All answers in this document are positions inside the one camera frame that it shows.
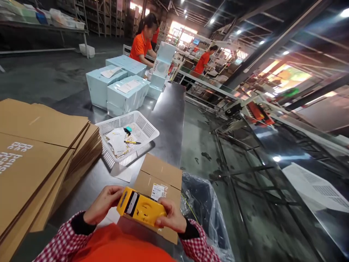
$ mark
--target white box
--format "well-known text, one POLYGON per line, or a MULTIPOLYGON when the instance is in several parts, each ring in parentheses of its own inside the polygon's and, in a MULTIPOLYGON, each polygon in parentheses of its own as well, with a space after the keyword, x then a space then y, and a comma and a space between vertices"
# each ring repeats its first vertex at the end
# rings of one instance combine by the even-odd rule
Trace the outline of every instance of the white box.
POLYGON ((176 47, 165 42, 160 43, 159 50, 157 52, 157 58, 166 63, 172 63, 173 56, 175 55, 176 47))
POLYGON ((124 78, 123 80, 108 86, 107 100, 109 103, 118 107, 123 112, 129 113, 143 105, 144 97, 148 92, 149 84, 150 83, 148 81, 137 75, 124 78), (140 84, 127 93, 118 90, 118 87, 121 87, 123 84, 133 80, 138 81, 140 84))
POLYGON ((127 71, 127 76, 138 75, 143 77, 147 66, 141 62, 138 62, 126 55, 117 56, 114 58, 106 59, 105 65, 120 66, 123 70, 127 71))
POLYGON ((117 106, 114 106, 112 103, 107 102, 107 111, 108 115, 111 117, 117 117, 123 114, 126 114, 122 109, 118 108, 117 106))
POLYGON ((157 74, 153 74, 150 79, 151 85, 160 89, 161 92, 163 92, 165 89, 165 82, 166 82, 166 78, 162 76, 158 76, 157 74))
POLYGON ((160 58, 157 58, 154 62, 153 74, 166 78, 170 66, 171 63, 167 63, 165 61, 162 61, 160 58))
POLYGON ((152 86, 152 85, 149 86, 149 90, 148 90, 148 93, 147 93, 148 97, 151 97, 153 99, 158 100, 160 95, 161 95, 161 90, 160 89, 158 89, 158 88, 156 88, 155 86, 152 86))
POLYGON ((93 70, 86 74, 88 90, 90 91, 91 102, 93 105, 104 110, 107 109, 107 87, 127 76, 127 72, 120 69, 111 78, 101 75, 101 72, 114 69, 114 65, 93 70))

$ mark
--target plaid sleeve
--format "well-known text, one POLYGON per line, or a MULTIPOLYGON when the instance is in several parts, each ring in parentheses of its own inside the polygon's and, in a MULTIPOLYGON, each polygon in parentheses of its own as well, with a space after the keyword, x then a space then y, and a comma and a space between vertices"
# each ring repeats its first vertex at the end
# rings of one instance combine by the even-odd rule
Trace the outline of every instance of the plaid sleeve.
POLYGON ((194 220, 188 220, 199 232, 199 238, 182 240, 183 249, 186 255, 195 262, 220 262, 220 259, 213 247, 209 246, 206 241, 204 229, 194 220))
POLYGON ((73 254, 87 244, 93 233, 77 235, 71 225, 72 219, 81 212, 75 214, 59 228, 57 235, 52 238, 34 262, 70 261, 73 254))

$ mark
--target dark hair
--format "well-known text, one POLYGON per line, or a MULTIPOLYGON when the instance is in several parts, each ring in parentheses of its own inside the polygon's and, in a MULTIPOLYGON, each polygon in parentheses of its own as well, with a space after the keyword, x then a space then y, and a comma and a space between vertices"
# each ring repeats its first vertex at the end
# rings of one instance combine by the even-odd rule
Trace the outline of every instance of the dark hair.
POLYGON ((158 27, 156 16, 153 13, 149 13, 139 22, 137 35, 139 35, 143 31, 145 26, 147 26, 148 28, 152 28, 153 26, 156 26, 156 28, 158 27))
POLYGON ((212 50, 214 50, 214 51, 218 50, 218 46, 214 45, 214 46, 210 47, 210 51, 212 51, 212 50))

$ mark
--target orange shirt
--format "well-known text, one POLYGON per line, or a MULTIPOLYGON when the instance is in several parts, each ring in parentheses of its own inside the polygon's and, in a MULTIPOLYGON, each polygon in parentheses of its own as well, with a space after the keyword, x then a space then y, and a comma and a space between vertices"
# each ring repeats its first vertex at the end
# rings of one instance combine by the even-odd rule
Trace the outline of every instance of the orange shirt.
POLYGON ((128 261, 128 262, 175 262, 163 251, 148 242, 124 234, 116 224, 97 229, 72 258, 73 262, 128 261))
POLYGON ((144 55, 145 57, 149 49, 152 49, 150 40, 146 40, 143 35, 143 32, 141 32, 139 35, 136 35, 136 37, 133 40, 130 57, 140 62, 141 60, 139 59, 139 56, 144 55))
POLYGON ((204 65, 207 65, 208 62, 210 60, 210 53, 209 52, 205 52, 201 57, 200 57, 200 60, 199 62, 197 62, 197 65, 194 69, 195 72, 199 73, 199 74, 202 74, 205 67, 204 65))
POLYGON ((156 30, 156 33, 153 35, 153 39, 152 39, 153 43, 157 43, 157 37, 159 36, 159 33, 160 33, 160 28, 158 27, 156 30))

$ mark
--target worker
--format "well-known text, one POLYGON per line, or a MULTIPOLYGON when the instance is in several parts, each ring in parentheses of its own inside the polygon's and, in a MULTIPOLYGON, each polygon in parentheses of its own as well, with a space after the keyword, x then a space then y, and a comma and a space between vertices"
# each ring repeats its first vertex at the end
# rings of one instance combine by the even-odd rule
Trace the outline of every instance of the worker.
MULTIPOLYGON (((175 262, 164 250, 126 235, 114 223, 95 230, 109 209, 117 206, 123 190, 120 186, 106 186, 87 211, 77 213, 60 227, 34 262, 175 262)), ((167 216, 156 220, 157 227, 169 227, 176 231, 186 255, 195 262, 220 262, 213 247, 207 244, 205 232, 198 223, 184 218, 173 201, 160 198, 158 202, 164 206, 167 216)))
POLYGON ((133 40, 130 57, 138 62, 141 62, 149 67, 154 64, 148 61, 145 56, 147 52, 154 59, 156 53, 152 49, 150 40, 158 28, 157 19, 153 13, 149 13, 139 22, 139 28, 136 37, 133 40))
POLYGON ((155 34, 153 35, 153 39, 151 41, 152 48, 153 48, 154 51, 155 51, 155 47, 156 47, 156 44, 157 44, 157 38, 159 36, 159 33, 160 33, 160 27, 157 28, 155 34))
MULTIPOLYGON (((194 72, 198 73, 198 74, 202 74, 204 72, 204 69, 208 69, 208 62, 210 60, 210 55, 213 55, 214 52, 216 52, 218 50, 218 46, 214 45, 212 47, 210 47, 210 50, 205 52, 199 59, 199 61, 197 62, 197 65, 194 69, 194 72)), ((190 90, 192 87, 192 83, 195 82, 195 80, 189 78, 189 77, 185 77, 184 79, 186 79, 189 82, 189 85, 187 86, 186 90, 190 90)))

